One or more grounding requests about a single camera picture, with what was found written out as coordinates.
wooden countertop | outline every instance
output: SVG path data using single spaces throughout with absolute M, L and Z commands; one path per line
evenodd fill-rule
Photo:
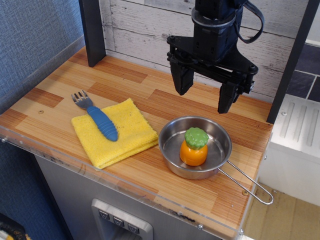
M 99 108 L 132 98 L 158 134 L 166 123 L 181 116 L 212 119 L 230 135 L 229 160 L 253 179 L 273 127 L 266 123 L 271 104 L 240 96 L 229 113 L 218 114 L 217 88 L 195 82 L 180 96 L 170 74 L 110 56 L 88 67 L 83 48 L 0 116 L 0 135 L 8 142 L 94 181 L 125 189 L 138 201 L 173 215 L 180 212 L 183 221 L 203 224 L 216 235 L 234 237 L 233 230 L 242 226 L 249 196 L 220 172 L 203 180 L 181 178 L 166 167 L 158 145 L 102 171 L 91 167 L 71 125 L 73 117 L 86 114 L 71 99 L 71 94 L 82 89 Z M 228 163 L 222 170 L 252 188 Z

blue fork handle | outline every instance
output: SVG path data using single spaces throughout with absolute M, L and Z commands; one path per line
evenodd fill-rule
M 86 109 L 101 133 L 110 141 L 118 140 L 118 132 L 114 123 L 109 117 L 96 106 L 90 106 Z

metal pan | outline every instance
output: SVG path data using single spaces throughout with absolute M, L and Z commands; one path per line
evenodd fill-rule
M 180 159 L 180 147 L 185 139 L 185 132 L 191 127 L 203 129 L 209 136 L 207 143 L 207 159 L 200 166 L 189 166 Z M 269 193 L 260 184 L 258 184 L 228 160 L 232 151 L 230 136 L 221 125 L 208 118 L 201 116 L 183 116 L 170 121 L 160 132 L 159 147 L 162 155 L 164 156 L 165 164 L 173 173 L 182 178 L 192 180 L 206 179 L 220 171 L 245 191 L 247 191 L 250 195 L 256 198 L 259 202 L 266 205 L 270 205 L 273 202 L 273 196 L 271 193 Z M 246 187 L 222 171 L 220 167 L 226 162 L 231 164 L 253 183 L 262 188 L 268 195 L 271 196 L 271 201 L 262 201 L 254 193 L 250 192 Z

control panel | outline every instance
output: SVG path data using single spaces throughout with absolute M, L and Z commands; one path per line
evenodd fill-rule
M 102 240 L 154 239 L 153 227 L 134 215 L 96 198 L 92 200 L 91 208 Z

yellow cloth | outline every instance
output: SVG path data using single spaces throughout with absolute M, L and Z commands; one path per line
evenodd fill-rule
M 149 125 L 131 98 L 102 111 L 114 123 L 118 140 L 110 141 L 86 114 L 71 123 L 93 166 L 103 169 L 158 144 L 158 134 Z

